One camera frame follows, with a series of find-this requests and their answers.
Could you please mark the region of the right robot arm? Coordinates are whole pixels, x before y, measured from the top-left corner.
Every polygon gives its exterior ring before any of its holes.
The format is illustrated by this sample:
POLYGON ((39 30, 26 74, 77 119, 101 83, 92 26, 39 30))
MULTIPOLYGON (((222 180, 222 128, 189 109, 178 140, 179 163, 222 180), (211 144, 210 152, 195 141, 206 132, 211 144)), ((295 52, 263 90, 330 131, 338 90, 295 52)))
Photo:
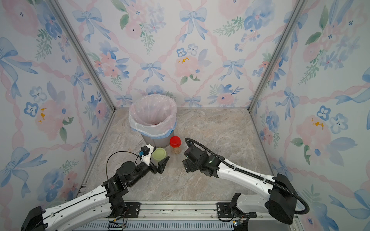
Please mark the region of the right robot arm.
POLYGON ((247 195, 236 193, 230 207, 240 217, 250 212, 269 213, 284 224, 292 224, 298 199, 292 194, 296 190, 289 179, 282 174, 256 173, 238 166, 220 155, 209 155, 194 144, 189 144, 183 161, 186 172, 200 171, 208 177, 224 179, 239 184, 259 195, 249 199, 247 195))

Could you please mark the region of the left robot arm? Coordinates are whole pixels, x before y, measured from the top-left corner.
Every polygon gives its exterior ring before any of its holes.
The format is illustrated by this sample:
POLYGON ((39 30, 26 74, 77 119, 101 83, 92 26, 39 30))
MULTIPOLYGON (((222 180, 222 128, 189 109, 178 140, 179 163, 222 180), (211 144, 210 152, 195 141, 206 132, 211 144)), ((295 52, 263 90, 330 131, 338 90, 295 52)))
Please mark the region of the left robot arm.
POLYGON ((129 213, 137 215, 138 208, 128 206, 123 196, 147 173, 162 174, 169 159, 166 157, 157 165, 126 161, 113 177, 88 193, 52 208, 33 208, 21 230, 72 231, 100 218, 122 218, 129 213))

